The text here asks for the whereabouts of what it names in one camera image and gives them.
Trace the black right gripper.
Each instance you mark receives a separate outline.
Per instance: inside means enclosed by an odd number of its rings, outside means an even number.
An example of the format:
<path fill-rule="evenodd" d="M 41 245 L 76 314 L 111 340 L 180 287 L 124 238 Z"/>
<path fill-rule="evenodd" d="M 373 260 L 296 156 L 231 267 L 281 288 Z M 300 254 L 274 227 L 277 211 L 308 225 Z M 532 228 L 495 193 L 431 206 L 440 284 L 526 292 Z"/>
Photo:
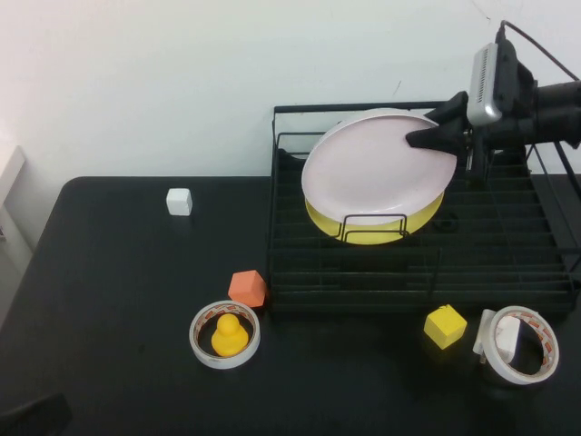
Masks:
<path fill-rule="evenodd" d="M 466 154 L 465 131 L 468 93 L 460 91 L 428 112 L 428 128 L 405 135 L 416 149 L 431 150 L 462 157 Z M 469 134 L 467 177 L 470 182 L 485 182 L 497 150 L 505 151 L 531 144 L 536 137 L 533 118 L 501 119 L 485 126 L 473 127 Z"/>

